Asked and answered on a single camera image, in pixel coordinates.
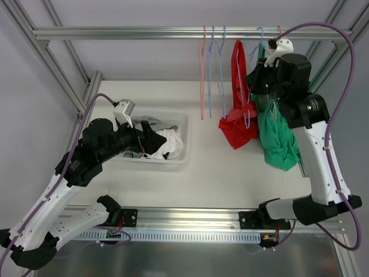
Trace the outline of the black tank top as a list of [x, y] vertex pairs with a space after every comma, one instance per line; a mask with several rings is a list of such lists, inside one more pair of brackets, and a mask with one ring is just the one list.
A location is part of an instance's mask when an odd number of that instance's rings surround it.
[[148, 153], [139, 153], [138, 157], [140, 159], [156, 159], [156, 160], [167, 160], [168, 156], [169, 156], [169, 152], [167, 153], [163, 153], [162, 151], [156, 151], [153, 154], [148, 154]]

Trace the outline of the grey tank top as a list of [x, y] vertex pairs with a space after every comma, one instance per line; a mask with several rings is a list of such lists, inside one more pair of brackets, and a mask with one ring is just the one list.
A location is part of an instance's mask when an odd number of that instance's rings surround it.
[[[133, 116], [132, 118], [132, 123], [134, 124], [135, 128], [137, 130], [142, 131], [142, 127], [141, 127], [141, 121], [148, 121], [150, 127], [152, 128], [153, 131], [158, 131], [158, 130], [162, 130], [162, 129], [174, 129], [178, 132], [178, 126], [177, 125], [173, 125], [171, 123], [168, 122], [163, 122], [155, 117], [151, 117], [148, 115], [143, 115], [143, 116]], [[123, 156], [125, 158], [136, 158], [139, 159], [138, 157], [139, 153], [134, 153], [131, 151], [127, 151], [123, 154]]]

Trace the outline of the white tank top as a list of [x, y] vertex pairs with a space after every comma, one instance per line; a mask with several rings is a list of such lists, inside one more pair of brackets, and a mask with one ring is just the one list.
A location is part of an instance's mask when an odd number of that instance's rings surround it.
[[156, 133], [167, 139], [167, 142], [159, 148], [159, 151], [162, 151], [163, 153], [169, 152], [170, 154], [168, 159], [177, 158], [182, 153], [184, 143], [179, 132], [174, 129], [162, 129], [156, 131]]

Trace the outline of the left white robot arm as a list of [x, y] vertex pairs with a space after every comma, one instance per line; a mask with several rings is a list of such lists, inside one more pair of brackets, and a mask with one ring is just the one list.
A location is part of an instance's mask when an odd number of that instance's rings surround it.
[[100, 196], [66, 222], [56, 220], [68, 202], [103, 171], [104, 162], [126, 151], [153, 154], [166, 143], [167, 139], [153, 131], [147, 121], [141, 121], [141, 126], [142, 130], [137, 130], [124, 123], [115, 130], [109, 119], [98, 118], [82, 131], [77, 146], [64, 155], [32, 210], [18, 225], [1, 230], [1, 246], [17, 266], [38, 270], [83, 231], [119, 224], [121, 206], [108, 195]]

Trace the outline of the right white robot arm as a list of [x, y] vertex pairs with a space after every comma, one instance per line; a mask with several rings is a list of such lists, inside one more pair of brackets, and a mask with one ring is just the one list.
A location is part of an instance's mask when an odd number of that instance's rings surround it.
[[299, 146], [311, 193], [294, 199], [272, 199], [257, 209], [258, 224], [270, 229], [278, 220], [296, 219], [308, 226], [362, 206], [342, 178], [333, 144], [326, 142], [330, 115], [324, 98], [309, 91], [311, 64], [301, 54], [284, 54], [272, 65], [260, 58], [245, 82], [256, 95], [274, 99]]

